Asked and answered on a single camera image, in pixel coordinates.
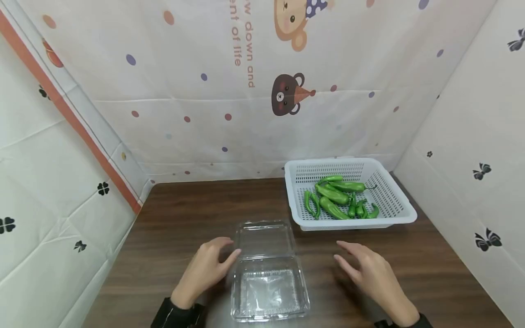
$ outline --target orange stripe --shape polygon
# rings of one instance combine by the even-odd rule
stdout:
[[[43,89],[47,92],[49,98],[53,101],[58,111],[62,113],[62,115],[66,118],[69,124],[71,124],[73,129],[77,131],[78,135],[87,144],[87,146],[89,147],[97,161],[100,163],[104,171],[109,175],[113,183],[115,183],[115,186],[117,186],[117,189],[120,191],[122,196],[124,196],[124,199],[126,199],[126,201],[130,204],[135,214],[138,214],[141,209],[141,206],[126,186],[124,180],[122,180],[117,171],[113,168],[113,166],[111,166],[104,154],[100,151],[95,142],[91,139],[89,133],[86,131],[82,123],[80,123],[80,121],[75,116],[71,108],[67,105],[62,96],[60,96],[58,90],[55,88],[51,80],[47,77],[44,70],[42,70],[42,67],[40,67],[38,62],[32,56],[31,52],[29,52],[24,42],[22,41],[22,39],[20,39],[20,37],[18,36],[18,34],[11,26],[11,24],[9,23],[9,21],[7,20],[7,18],[1,10],[0,31],[2,32],[6,40],[9,42],[9,44],[11,44],[11,47],[15,50],[20,59],[27,66],[29,71],[35,76],[40,85],[42,85]]]

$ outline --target polka dot wallpaper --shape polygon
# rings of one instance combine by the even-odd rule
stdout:
[[[43,0],[30,15],[161,183],[278,177],[301,158],[392,169],[494,1],[308,0],[298,25],[273,2],[153,0],[115,17]]]

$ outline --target orange dot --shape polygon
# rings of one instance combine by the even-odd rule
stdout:
[[[173,14],[169,10],[164,12],[164,20],[170,25],[175,24],[175,18],[173,18]]]
[[[55,23],[51,16],[43,15],[42,19],[44,20],[44,23],[49,26],[49,28],[57,28],[57,23]]]

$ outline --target person's left hand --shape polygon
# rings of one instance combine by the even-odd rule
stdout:
[[[231,244],[233,241],[230,238],[217,237],[201,245],[171,294],[173,304],[180,309],[191,308],[203,292],[226,276],[240,249],[236,249],[223,263],[219,263],[219,253]]]

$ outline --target container lid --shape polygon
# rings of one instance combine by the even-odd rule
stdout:
[[[289,223],[285,221],[246,222],[237,230],[236,248],[241,258],[291,256],[295,245]]]

